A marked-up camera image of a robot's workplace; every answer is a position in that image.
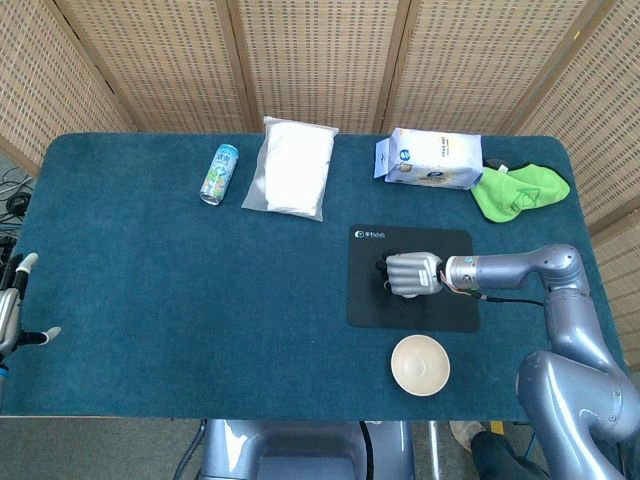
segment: green towel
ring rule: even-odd
[[[522,210],[563,200],[569,185],[549,168],[527,165],[501,172],[484,167],[482,180],[471,189],[482,213],[497,223],[516,218]]]

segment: black pants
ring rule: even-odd
[[[517,457],[509,442],[491,432],[481,432],[471,441],[471,453],[480,480],[538,480],[550,478],[535,463]]]

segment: shoe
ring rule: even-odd
[[[485,432],[485,428],[480,422],[449,422],[453,438],[467,451],[471,451],[471,440],[480,432]]]

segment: tissue package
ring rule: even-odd
[[[468,190],[482,178],[480,135],[396,128],[376,144],[374,177]]]

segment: table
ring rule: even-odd
[[[469,192],[373,180],[381,138],[336,137],[323,223],[240,208],[259,134],[56,139],[16,251],[40,254],[23,327],[61,325],[63,332],[9,359],[5,413],[524,419],[515,376],[528,353],[548,348],[542,309],[482,304],[478,332],[433,333],[448,351],[451,377],[437,395],[412,397],[395,384],[389,363],[395,344],[416,332],[346,321],[347,234],[355,223],[464,229],[482,254],[575,245],[604,337],[621,362],[558,141],[483,137],[485,159],[546,165],[571,186],[559,204],[492,224]],[[235,145],[240,160],[222,205],[212,207],[198,191],[221,143]],[[541,299],[531,280],[517,295]]]

